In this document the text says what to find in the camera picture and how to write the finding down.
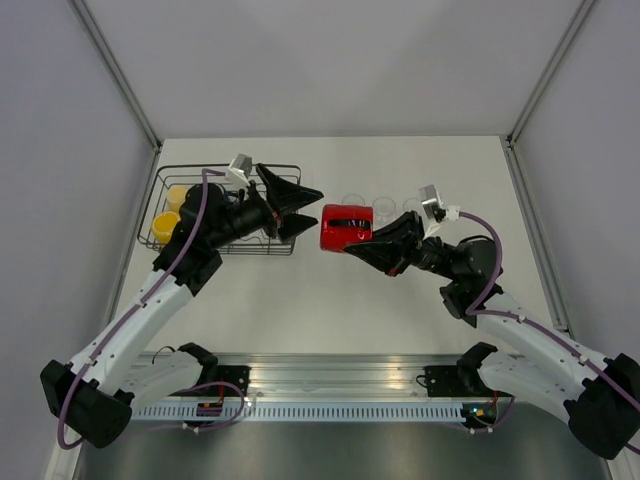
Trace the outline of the clear glass cup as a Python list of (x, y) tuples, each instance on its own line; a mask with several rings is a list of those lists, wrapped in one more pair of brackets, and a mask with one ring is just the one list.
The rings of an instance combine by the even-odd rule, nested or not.
[(402, 206), (404, 211), (416, 211), (422, 210), (422, 203), (418, 198), (412, 197), (404, 201)]
[(372, 208), (377, 225), (386, 225), (396, 218), (397, 206), (390, 197), (382, 196), (376, 198), (372, 202)]
[(358, 194), (354, 194), (354, 193), (350, 193), (345, 195), (342, 200), (341, 203), (343, 205), (352, 205), (352, 206), (365, 206), (366, 205), (366, 201), (365, 199), (358, 195)]

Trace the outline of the red mug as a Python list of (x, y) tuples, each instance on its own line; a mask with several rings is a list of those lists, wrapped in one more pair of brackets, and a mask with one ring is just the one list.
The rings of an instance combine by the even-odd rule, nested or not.
[(345, 247), (373, 237), (374, 212), (370, 206), (326, 204), (322, 209), (319, 246), (342, 252)]

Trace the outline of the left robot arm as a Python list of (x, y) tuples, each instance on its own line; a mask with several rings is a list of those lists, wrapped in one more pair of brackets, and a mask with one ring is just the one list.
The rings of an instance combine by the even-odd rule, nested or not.
[(83, 442), (104, 448), (144, 408), (182, 392), (212, 393), (217, 358), (197, 344), (185, 344), (143, 369), (133, 365), (221, 267), (221, 248), (258, 231), (286, 243), (318, 223), (299, 211), (323, 198), (319, 190), (292, 183), (246, 156), (222, 174), (236, 186), (236, 198), (215, 182), (217, 175), (202, 169), (200, 182), (186, 191), (171, 237), (129, 306), (68, 362), (52, 360), (43, 368), (40, 380), (58, 420), (61, 449)]

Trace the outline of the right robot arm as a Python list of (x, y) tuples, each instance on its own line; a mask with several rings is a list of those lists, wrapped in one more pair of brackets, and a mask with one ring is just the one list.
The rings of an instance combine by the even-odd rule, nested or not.
[(463, 392), (489, 389), (530, 403), (606, 460), (630, 448), (639, 432), (638, 363), (591, 350), (535, 320), (497, 283), (502, 245), (494, 229), (450, 245), (425, 236), (411, 212), (344, 251), (389, 277), (415, 267), (447, 279), (439, 292), (449, 314), (519, 353), (512, 359), (490, 344), (472, 347), (457, 362)]

